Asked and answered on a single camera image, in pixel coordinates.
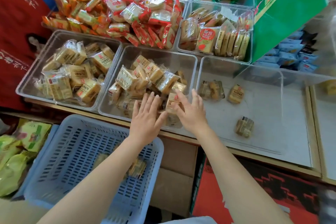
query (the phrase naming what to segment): right hand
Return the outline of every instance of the right hand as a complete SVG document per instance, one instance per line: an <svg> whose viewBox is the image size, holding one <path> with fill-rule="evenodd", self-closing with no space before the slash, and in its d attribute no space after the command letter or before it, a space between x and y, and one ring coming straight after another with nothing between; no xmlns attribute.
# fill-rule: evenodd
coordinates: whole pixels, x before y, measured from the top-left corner
<svg viewBox="0 0 336 224"><path fill-rule="evenodd" d="M203 99L194 89L192 89L192 103L188 102L186 96L181 91L176 90L176 94L184 107L184 111L178 104L174 104L174 110L185 129L196 135L198 131L208 126Z"/></svg>

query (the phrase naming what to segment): blue plastic basket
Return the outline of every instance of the blue plastic basket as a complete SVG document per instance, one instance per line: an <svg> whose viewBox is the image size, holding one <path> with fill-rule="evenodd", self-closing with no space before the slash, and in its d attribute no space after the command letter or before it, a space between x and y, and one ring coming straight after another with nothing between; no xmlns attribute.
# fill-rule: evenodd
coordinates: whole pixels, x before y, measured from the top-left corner
<svg viewBox="0 0 336 224"><path fill-rule="evenodd" d="M68 116L37 163L24 197L32 204L52 208L91 172L99 153L112 153L128 134L127 128L81 115ZM144 223L163 150L159 138L142 149L139 156L147 161L144 174L121 183L103 222Z"/></svg>

